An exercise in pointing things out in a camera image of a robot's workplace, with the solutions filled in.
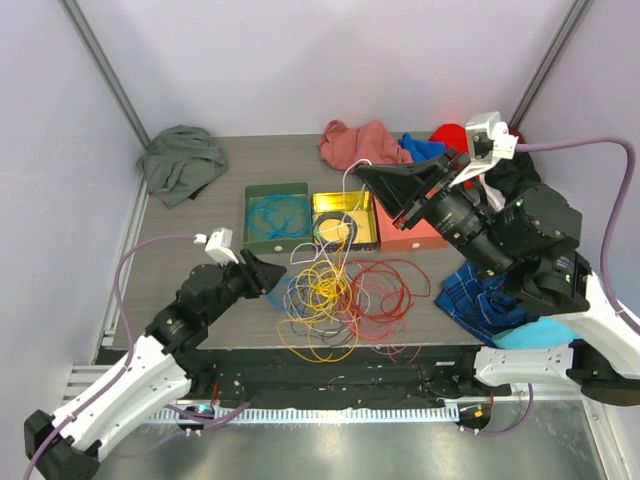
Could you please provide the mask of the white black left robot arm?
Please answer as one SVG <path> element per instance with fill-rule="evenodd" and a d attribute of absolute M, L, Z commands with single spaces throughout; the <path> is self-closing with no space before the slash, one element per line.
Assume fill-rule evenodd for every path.
<path fill-rule="evenodd" d="M 124 357 L 54 413 L 37 410 L 25 420 L 24 476 L 91 479 L 152 413 L 185 396 L 205 397 L 215 373 L 198 347 L 210 326 L 240 299 L 271 292 L 286 271 L 246 249 L 224 263 L 196 266 Z"/>

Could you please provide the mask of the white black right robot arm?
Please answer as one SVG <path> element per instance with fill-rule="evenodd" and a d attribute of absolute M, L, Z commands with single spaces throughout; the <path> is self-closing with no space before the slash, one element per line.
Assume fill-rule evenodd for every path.
<path fill-rule="evenodd" d="M 638 405 L 639 320 L 608 298 L 603 275 L 579 254 L 580 213 L 541 182 L 496 210 L 479 181 L 465 186 L 471 165 L 450 149 L 425 163 L 363 164 L 354 173 L 397 229 L 428 223 L 470 262 L 477 282 L 496 282 L 510 310 L 555 320 L 579 337 L 511 351 L 485 337 L 452 369 L 455 389 L 472 395 L 484 386 L 557 383 L 602 404 Z"/>

